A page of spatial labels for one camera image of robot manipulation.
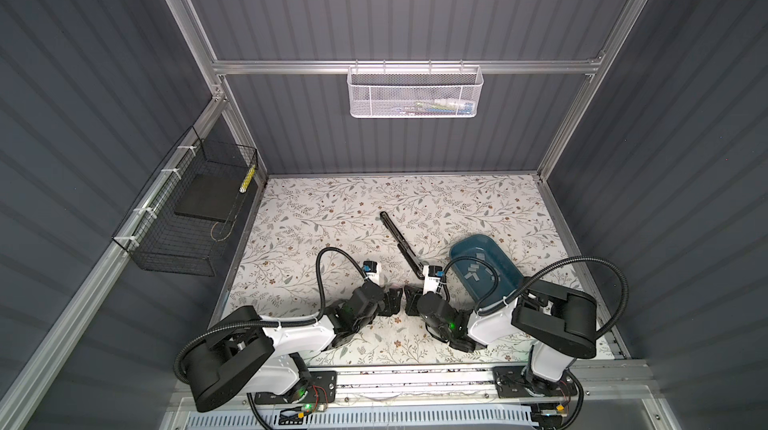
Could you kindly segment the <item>black stapler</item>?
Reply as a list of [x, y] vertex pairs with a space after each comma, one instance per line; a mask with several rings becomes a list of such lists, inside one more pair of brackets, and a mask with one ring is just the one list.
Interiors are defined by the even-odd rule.
[[419, 258], [416, 256], [413, 249], [408, 244], [407, 240], [405, 239], [404, 235], [400, 232], [400, 230], [395, 225], [394, 221], [391, 219], [389, 214], [385, 211], [381, 211], [379, 213], [379, 217], [385, 228], [389, 231], [392, 238], [397, 244], [397, 248], [400, 251], [401, 255], [404, 257], [406, 263], [411, 268], [414, 275], [419, 279], [423, 280], [423, 264], [419, 260]]

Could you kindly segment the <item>teal plastic tray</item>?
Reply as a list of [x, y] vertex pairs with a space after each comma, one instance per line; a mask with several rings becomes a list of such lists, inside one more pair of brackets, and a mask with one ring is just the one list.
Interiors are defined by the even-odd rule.
[[514, 292], [523, 282], [524, 276], [501, 247], [486, 235], [471, 235], [456, 244], [449, 252], [451, 260], [472, 257], [492, 267], [475, 261], [459, 261], [451, 269], [460, 283], [477, 303], [487, 296], [482, 307], [493, 305]]

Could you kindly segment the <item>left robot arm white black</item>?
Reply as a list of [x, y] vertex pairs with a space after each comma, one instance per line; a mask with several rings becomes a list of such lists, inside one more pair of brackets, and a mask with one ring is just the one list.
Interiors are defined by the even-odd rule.
[[378, 317], [400, 311], [403, 290], [370, 280], [346, 301], [308, 320], [263, 319], [253, 306], [232, 312], [176, 356], [176, 378], [187, 384], [199, 412], [215, 410], [242, 392], [303, 398], [311, 373], [303, 356], [350, 343]]

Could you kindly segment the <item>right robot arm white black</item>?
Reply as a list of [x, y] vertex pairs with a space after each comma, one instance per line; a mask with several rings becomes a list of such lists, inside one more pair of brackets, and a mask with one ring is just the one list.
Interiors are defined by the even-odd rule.
[[405, 288], [406, 314], [418, 316], [435, 340], [474, 353], [519, 330], [534, 339], [520, 370], [495, 373], [501, 394], [549, 397], [576, 388], [567, 375], [573, 362], [597, 355], [596, 301], [587, 293], [535, 281], [512, 302], [487, 315], [457, 310], [431, 289]]

